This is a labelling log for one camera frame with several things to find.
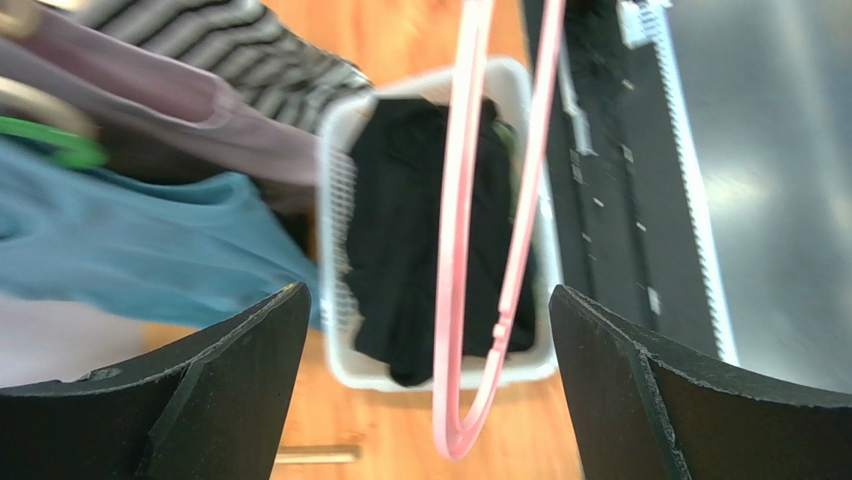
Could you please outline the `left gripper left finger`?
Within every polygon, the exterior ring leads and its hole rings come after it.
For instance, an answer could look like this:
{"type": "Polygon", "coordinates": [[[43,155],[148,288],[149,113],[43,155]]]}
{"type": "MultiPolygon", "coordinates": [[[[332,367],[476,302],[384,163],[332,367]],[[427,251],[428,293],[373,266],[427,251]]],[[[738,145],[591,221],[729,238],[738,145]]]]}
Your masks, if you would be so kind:
{"type": "Polygon", "coordinates": [[[5,479],[267,479],[311,311],[291,284],[73,382],[1,392],[5,479]]]}

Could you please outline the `green tank top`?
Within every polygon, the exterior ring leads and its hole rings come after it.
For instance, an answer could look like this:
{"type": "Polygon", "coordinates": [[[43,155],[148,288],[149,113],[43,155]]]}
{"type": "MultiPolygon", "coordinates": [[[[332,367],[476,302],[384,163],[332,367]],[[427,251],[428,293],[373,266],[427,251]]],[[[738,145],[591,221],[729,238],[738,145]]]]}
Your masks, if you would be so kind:
{"type": "Polygon", "coordinates": [[[516,210],[517,210],[517,195],[518,195],[518,180],[517,173],[515,171],[514,166],[514,156],[516,153],[516,132],[502,119],[496,119],[492,123],[492,129],[497,137],[500,139],[503,149],[507,155],[507,172],[508,172],[508,182],[510,188],[509,200],[510,200],[510,222],[514,223],[516,218],[516,210]]]}

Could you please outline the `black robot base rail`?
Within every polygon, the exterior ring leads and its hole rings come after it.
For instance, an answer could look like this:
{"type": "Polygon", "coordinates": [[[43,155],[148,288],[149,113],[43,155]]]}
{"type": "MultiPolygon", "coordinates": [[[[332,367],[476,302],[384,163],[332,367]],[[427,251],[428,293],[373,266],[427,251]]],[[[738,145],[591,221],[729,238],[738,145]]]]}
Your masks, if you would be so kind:
{"type": "Polygon", "coordinates": [[[571,1],[547,146],[566,283],[739,363],[665,1],[571,1]]]}

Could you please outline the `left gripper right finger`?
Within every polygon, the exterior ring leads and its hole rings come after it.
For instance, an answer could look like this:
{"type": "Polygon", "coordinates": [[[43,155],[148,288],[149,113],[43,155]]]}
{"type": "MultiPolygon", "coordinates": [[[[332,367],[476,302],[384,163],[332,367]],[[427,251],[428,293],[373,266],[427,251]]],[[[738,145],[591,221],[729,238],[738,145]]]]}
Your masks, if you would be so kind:
{"type": "Polygon", "coordinates": [[[727,364],[566,286],[549,303],[588,479],[847,479],[851,398],[727,364]]]}

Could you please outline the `green plastic hanger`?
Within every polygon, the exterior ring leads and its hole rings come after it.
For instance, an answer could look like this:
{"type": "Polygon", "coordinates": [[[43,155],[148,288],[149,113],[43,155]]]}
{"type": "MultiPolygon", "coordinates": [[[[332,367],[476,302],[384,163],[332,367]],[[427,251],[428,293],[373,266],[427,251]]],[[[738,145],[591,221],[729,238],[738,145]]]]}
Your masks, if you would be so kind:
{"type": "Polygon", "coordinates": [[[109,161],[108,153],[96,141],[36,122],[2,116],[1,134],[46,154],[64,168],[93,169],[109,161]]]}

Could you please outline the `blue tank top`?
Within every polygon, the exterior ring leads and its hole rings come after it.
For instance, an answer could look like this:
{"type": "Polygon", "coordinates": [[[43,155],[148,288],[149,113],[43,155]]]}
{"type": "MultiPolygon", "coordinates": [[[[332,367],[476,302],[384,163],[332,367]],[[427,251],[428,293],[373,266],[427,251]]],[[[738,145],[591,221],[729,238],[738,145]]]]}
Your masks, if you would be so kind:
{"type": "Polygon", "coordinates": [[[5,294],[203,328],[292,283],[308,288],[317,322],[316,266],[242,174],[152,185],[1,144],[5,294]]]}

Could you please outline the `pink plastic hanger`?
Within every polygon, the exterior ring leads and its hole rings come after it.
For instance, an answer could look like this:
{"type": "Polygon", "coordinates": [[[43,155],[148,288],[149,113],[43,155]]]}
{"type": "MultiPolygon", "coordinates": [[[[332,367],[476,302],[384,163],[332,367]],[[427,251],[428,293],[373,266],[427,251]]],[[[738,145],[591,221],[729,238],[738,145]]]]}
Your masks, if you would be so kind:
{"type": "Polygon", "coordinates": [[[538,206],[565,10],[563,1],[544,4],[524,166],[498,318],[491,330],[493,342],[476,396],[466,417],[461,418],[459,394],[473,180],[494,4],[466,1],[462,6],[440,204],[433,356],[434,444],[438,453],[449,460],[465,457],[478,439],[507,354],[538,206]]]}

